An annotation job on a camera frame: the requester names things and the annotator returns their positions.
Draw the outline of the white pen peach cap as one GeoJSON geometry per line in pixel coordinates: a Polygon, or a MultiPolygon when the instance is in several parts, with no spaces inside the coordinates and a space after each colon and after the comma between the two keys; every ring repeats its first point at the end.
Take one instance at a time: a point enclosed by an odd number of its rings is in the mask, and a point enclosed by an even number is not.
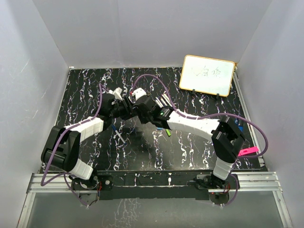
{"type": "Polygon", "coordinates": [[[162,94],[162,97],[166,100],[167,103],[171,104],[171,102],[166,94],[162,94]]]}

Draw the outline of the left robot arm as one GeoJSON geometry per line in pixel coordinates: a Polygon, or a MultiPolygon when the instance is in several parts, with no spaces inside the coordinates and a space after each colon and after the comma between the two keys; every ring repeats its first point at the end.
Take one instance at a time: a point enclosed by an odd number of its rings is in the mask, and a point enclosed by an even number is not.
{"type": "Polygon", "coordinates": [[[98,184],[93,168],[79,158],[80,143],[89,137],[105,131],[115,118],[127,120],[135,116],[133,103],[127,96],[118,98],[113,94],[103,94],[94,116],[76,124],[51,129],[41,161],[80,179],[83,186],[92,190],[98,184]]]}

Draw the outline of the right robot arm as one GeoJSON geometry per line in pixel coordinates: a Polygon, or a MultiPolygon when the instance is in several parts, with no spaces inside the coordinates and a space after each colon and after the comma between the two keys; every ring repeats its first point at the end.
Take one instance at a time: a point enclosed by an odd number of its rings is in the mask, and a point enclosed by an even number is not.
{"type": "Polygon", "coordinates": [[[245,136],[230,117],[222,119],[186,118],[183,113],[165,105],[160,107],[147,95],[135,99],[135,111],[142,124],[152,123],[156,127],[198,135],[213,143],[217,156],[212,174],[200,183],[208,188],[223,189],[229,182],[229,174],[237,160],[245,136]]]}

